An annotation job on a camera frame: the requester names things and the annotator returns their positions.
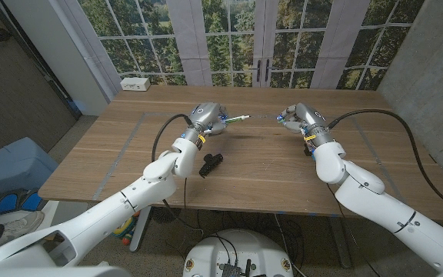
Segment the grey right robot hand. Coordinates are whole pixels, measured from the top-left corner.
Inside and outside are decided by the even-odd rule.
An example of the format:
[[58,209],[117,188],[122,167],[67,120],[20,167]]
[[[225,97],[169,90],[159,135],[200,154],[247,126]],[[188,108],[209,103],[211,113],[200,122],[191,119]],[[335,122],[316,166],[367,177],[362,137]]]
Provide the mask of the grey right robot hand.
[[309,105],[290,105],[276,120],[291,132],[303,135],[306,143],[314,148],[334,141],[324,117]]

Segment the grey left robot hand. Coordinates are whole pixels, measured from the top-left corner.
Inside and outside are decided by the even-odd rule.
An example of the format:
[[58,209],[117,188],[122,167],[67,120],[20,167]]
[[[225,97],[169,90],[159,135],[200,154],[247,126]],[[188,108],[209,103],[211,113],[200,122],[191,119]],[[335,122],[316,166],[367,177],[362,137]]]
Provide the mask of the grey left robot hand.
[[218,135],[226,127],[223,122],[228,117],[226,107],[219,103],[205,102],[197,105],[189,118],[192,124],[185,130],[184,138],[196,143],[200,135]]

